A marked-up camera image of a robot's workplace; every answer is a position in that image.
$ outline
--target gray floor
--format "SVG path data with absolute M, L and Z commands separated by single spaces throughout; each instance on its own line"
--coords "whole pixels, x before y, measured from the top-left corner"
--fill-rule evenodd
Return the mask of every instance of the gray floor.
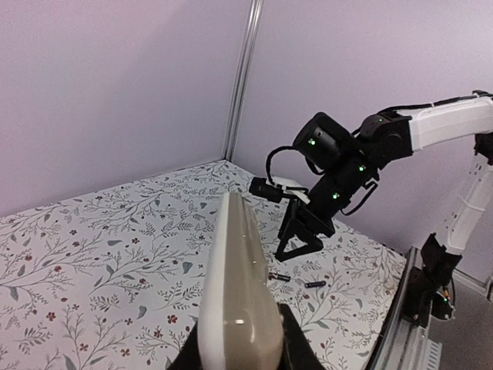
M 456 283 L 453 321 L 433 320 L 430 339 L 441 342 L 441 370 L 493 369 L 493 304 L 470 288 Z

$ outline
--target black cable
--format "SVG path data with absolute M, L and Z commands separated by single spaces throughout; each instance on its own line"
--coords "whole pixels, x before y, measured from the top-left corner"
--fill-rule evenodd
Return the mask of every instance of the black cable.
M 356 212 L 357 210 L 359 210 L 360 208 L 362 208 L 363 204 L 368 200 L 368 198 L 370 197 L 370 195 L 377 189 L 378 185 L 375 184 L 366 194 L 365 196 L 363 197 L 363 199 L 361 200 L 361 202 L 355 207 L 353 208 L 352 210 L 350 210 L 349 212 L 344 212 L 343 210 L 340 210 L 340 212 L 344 215 L 344 216 L 350 216 L 351 214 L 353 214 L 354 212 Z
M 308 168 L 310 168 L 311 172 L 315 173 L 316 175 L 323 175 L 325 174 L 325 171 L 319 171 L 317 170 L 317 168 L 315 167 L 314 163 L 309 160 L 308 158 L 305 158 L 305 161 L 307 162 L 307 165 L 308 165 Z
M 474 90 L 472 93 L 477 94 L 477 95 L 457 96 L 455 98 L 438 100 L 437 102 L 434 102 L 434 103 L 414 104 L 414 105 L 410 105 L 410 106 L 389 106 L 388 108 L 382 109 L 379 113 L 391 112 L 391 111 L 402 110 L 402 109 L 413 110 L 413 109 L 431 108 L 433 106 L 444 106 L 445 104 L 456 103 L 456 102 L 459 102 L 461 100 L 469 100 L 469 99 L 474 99 L 474 98 L 481 97 L 481 96 L 493 97 L 492 94 L 485 92 L 485 91 L 481 91 L 481 90 Z
M 276 149 L 274 149 L 272 152 L 269 153 L 267 156 L 267 159 L 265 161 L 265 171 L 267 173 L 267 179 L 269 180 L 270 185 L 276 186 L 272 179 L 272 175 L 270 173 L 270 168 L 272 165 L 272 159 L 273 157 L 278 154 L 279 152 L 283 152 L 284 150 L 296 150 L 292 146 L 280 146 Z M 308 189 L 306 187 L 286 187 L 286 190 L 294 190 L 294 191 L 303 191 L 304 193 L 308 193 Z
M 453 276 L 452 276 L 450 282 L 452 285 L 452 305 L 455 307 L 455 283 L 454 283 L 454 277 Z

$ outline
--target table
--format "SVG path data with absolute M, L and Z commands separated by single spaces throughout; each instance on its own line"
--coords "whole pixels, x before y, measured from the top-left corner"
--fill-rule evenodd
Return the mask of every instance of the table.
M 335 221 L 323 251 L 276 261 L 286 204 L 248 194 L 251 178 L 221 160 L 0 218 L 0 370 L 169 365 L 199 315 L 227 191 L 253 206 L 271 271 L 292 277 L 269 288 L 320 362 L 364 368 L 405 259 Z

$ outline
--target lavender wall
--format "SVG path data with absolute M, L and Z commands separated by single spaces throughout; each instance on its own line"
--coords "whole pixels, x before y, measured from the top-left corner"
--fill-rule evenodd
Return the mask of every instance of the lavender wall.
M 292 143 L 324 111 L 352 130 L 386 106 L 493 90 L 489 2 L 266 1 L 246 90 L 235 162 L 264 173 L 266 155 Z M 379 190 L 344 222 L 400 251 L 420 246 L 468 168 L 471 137 L 391 163 Z M 275 174 L 311 185 L 295 153 Z M 493 268 L 489 211 L 461 268 L 484 279 Z
M 249 5 L 0 2 L 0 216 L 219 159 Z

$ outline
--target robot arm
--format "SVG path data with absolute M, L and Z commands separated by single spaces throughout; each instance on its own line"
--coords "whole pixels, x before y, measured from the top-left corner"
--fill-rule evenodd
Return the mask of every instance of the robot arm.
M 415 271 L 407 295 L 407 315 L 426 326 L 427 312 L 437 289 L 450 282 L 452 271 L 493 193 L 493 96 L 482 91 L 473 94 L 419 106 L 387 108 L 366 118 L 352 134 L 324 113 L 315 115 L 297 135 L 292 147 L 287 148 L 303 154 L 312 171 L 322 177 L 308 192 L 309 202 L 291 196 L 279 232 L 276 258 L 285 261 L 321 250 L 323 245 L 317 235 L 331 237 L 332 217 L 339 211 L 344 214 L 343 209 L 360 188 L 369 190 L 369 196 L 377 187 L 378 171 L 392 160 L 411 156 L 436 143 L 474 134 L 472 168 L 450 213 L 423 246 L 424 267 Z M 250 192 L 261 197 L 277 192 L 276 201 L 284 190 L 289 187 L 281 190 L 275 183 L 258 178 L 250 187 Z M 294 236 L 306 245 L 285 252 L 288 240 Z

